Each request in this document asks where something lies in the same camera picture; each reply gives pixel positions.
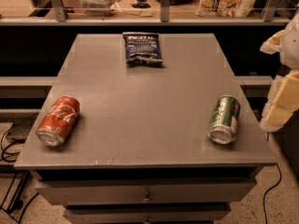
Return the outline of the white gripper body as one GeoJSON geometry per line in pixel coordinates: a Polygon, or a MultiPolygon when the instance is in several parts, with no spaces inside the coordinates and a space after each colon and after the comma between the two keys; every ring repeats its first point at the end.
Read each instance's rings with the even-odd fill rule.
{"type": "Polygon", "coordinates": [[[291,69],[299,69],[299,13],[284,29],[280,41],[280,62],[291,69]]]}

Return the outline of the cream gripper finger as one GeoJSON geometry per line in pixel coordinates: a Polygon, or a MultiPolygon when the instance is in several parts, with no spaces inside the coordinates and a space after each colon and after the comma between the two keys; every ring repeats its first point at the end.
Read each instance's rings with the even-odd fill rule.
{"type": "Polygon", "coordinates": [[[276,52],[279,52],[281,37],[283,33],[283,30],[276,32],[270,38],[264,41],[260,47],[260,51],[266,54],[274,54],[276,52]]]}
{"type": "Polygon", "coordinates": [[[299,109],[299,70],[291,70],[285,77],[276,76],[264,105],[260,127],[276,132],[299,109]]]}

